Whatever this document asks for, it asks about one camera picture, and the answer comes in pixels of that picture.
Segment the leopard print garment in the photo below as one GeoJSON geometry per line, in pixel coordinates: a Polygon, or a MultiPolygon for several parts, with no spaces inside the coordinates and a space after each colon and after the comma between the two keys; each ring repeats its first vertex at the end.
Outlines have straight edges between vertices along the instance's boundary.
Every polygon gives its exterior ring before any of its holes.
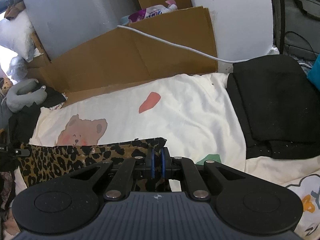
{"type": "Polygon", "coordinates": [[[169,181],[162,178],[159,157],[167,140],[159,138],[117,142],[92,146],[36,146],[22,144],[23,150],[30,152],[27,157],[18,157],[17,164],[27,187],[58,178],[81,168],[110,160],[121,165],[126,159],[146,157],[155,154],[155,177],[137,179],[134,189],[137,191],[169,192],[169,181]]]}

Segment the white cartoon print bedsheet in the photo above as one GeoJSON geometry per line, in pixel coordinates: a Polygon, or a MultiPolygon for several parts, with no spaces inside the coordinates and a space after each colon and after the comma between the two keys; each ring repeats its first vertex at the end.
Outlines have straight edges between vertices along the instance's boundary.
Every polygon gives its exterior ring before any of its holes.
{"type": "Polygon", "coordinates": [[[172,156],[223,164],[287,187],[304,212],[296,227],[303,239],[319,239],[319,157],[247,159],[245,137],[227,94],[227,75],[177,75],[62,109],[41,109],[33,145],[98,145],[165,138],[172,156]]]}

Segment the grey plush toy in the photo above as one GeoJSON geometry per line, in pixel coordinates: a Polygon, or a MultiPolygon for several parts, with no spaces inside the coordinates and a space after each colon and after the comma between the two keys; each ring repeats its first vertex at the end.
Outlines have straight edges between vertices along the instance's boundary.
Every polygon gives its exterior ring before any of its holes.
{"type": "Polygon", "coordinates": [[[8,77],[1,77],[1,129],[7,129],[9,118],[23,107],[42,104],[47,98],[46,86],[37,79],[26,79],[15,85],[8,77]]]}

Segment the brown cardboard box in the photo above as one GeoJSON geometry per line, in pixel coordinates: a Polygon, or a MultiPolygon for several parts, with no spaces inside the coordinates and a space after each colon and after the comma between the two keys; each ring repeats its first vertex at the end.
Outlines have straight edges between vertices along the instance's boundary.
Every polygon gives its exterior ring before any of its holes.
{"type": "Polygon", "coordinates": [[[134,83],[216,72],[215,56],[208,9],[195,7],[120,24],[53,60],[44,50],[29,63],[28,77],[67,93],[74,103],[134,83]]]}

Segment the white pillow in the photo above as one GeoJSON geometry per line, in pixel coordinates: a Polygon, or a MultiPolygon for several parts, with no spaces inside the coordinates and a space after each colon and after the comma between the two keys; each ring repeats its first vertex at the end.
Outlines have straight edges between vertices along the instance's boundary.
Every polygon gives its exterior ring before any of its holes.
{"type": "Polygon", "coordinates": [[[1,46],[14,51],[25,61],[31,62],[35,50],[35,44],[31,38],[34,31],[26,9],[13,20],[4,18],[1,20],[1,46]]]}

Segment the black folded garment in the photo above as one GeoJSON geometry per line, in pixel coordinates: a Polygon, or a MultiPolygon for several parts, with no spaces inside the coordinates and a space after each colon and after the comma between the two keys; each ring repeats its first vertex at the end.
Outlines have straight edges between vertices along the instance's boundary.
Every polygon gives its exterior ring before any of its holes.
{"type": "Polygon", "coordinates": [[[244,134],[247,159],[319,156],[319,90],[295,59],[267,55],[235,63],[227,92],[244,134]]]}

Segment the purple white plastic bag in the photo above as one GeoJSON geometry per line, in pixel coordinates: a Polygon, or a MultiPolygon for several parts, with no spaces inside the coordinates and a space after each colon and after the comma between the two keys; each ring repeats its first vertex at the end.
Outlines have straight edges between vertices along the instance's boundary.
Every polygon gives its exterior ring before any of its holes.
{"type": "Polygon", "coordinates": [[[141,9],[129,16],[125,16],[121,19],[121,25],[128,25],[130,23],[135,23],[146,18],[152,18],[160,14],[173,12],[178,9],[175,0],[167,0],[166,3],[167,6],[154,5],[145,9],[141,9]]]}

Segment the grey plastic-wrapped appliance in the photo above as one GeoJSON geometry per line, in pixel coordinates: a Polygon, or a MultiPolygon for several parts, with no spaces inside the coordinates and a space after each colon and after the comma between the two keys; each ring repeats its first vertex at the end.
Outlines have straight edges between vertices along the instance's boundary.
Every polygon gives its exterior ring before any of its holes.
{"type": "Polygon", "coordinates": [[[23,1],[51,60],[116,28],[139,8],[138,0],[23,1]]]}

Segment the blue fabric bag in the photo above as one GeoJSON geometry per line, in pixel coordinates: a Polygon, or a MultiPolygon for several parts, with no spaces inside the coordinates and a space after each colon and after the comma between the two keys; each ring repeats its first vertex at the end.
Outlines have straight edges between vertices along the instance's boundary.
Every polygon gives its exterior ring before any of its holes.
{"type": "Polygon", "coordinates": [[[308,80],[320,90],[320,55],[318,55],[313,67],[307,74],[308,80]]]}

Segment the grey backpack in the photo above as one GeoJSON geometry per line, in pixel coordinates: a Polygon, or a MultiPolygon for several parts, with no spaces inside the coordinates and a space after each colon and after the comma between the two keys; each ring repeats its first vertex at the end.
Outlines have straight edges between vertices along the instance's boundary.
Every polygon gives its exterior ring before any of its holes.
{"type": "Polygon", "coordinates": [[[272,0],[274,42],[283,52],[308,61],[319,55],[319,0],[272,0]]]}

